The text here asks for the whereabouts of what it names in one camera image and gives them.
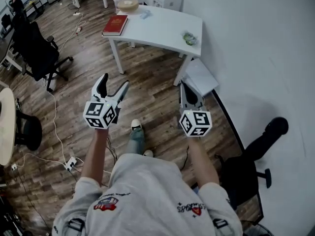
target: red book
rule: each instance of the red book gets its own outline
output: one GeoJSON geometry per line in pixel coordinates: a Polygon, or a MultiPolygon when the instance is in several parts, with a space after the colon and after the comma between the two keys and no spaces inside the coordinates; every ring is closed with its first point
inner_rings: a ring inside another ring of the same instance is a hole
{"type": "Polygon", "coordinates": [[[112,16],[103,30],[103,36],[119,36],[122,34],[127,19],[127,15],[112,16]]]}

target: gray t-shirt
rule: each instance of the gray t-shirt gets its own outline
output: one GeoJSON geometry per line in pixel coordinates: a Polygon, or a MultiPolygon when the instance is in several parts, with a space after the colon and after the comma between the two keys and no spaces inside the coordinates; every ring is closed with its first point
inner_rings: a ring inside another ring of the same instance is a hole
{"type": "Polygon", "coordinates": [[[171,162],[138,154],[117,161],[109,188],[87,177],[54,221],[53,236],[242,236],[242,226],[215,183],[198,194],[171,162]]]}

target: sleeve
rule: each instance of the sleeve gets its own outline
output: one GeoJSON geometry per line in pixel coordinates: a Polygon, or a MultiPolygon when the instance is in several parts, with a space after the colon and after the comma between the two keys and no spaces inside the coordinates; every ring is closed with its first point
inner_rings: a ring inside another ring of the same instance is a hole
{"type": "MultiPolygon", "coordinates": [[[[94,179],[81,177],[75,185],[73,198],[69,200],[60,212],[57,214],[52,229],[53,236],[69,235],[69,222],[78,223],[84,227],[86,215],[91,204],[102,195],[102,190],[94,179]]],[[[82,229],[82,235],[85,234],[85,227],[82,229]]]]}
{"type": "Polygon", "coordinates": [[[216,183],[203,185],[198,193],[205,204],[218,236],[242,236],[242,224],[229,204],[227,192],[216,183]]]}

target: white wall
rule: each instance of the white wall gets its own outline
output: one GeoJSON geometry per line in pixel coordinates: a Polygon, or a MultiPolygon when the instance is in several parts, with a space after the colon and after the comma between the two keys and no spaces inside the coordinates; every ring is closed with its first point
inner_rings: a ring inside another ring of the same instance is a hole
{"type": "Polygon", "coordinates": [[[276,116],[289,122],[257,163],[265,218],[276,236],[315,224],[315,0],[184,0],[204,20],[202,60],[246,147],[276,116]]]}

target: white shoe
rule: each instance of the white shoe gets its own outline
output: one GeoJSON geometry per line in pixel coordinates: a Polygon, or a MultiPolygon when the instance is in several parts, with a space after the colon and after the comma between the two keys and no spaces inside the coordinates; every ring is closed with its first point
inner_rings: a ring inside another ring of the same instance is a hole
{"type": "Polygon", "coordinates": [[[142,128],[141,123],[138,119],[134,119],[131,122],[131,130],[134,130],[136,128],[142,128]]]}
{"type": "Polygon", "coordinates": [[[146,150],[145,152],[144,152],[144,154],[143,154],[144,156],[149,156],[149,157],[153,157],[153,152],[152,152],[152,150],[146,150]]]}

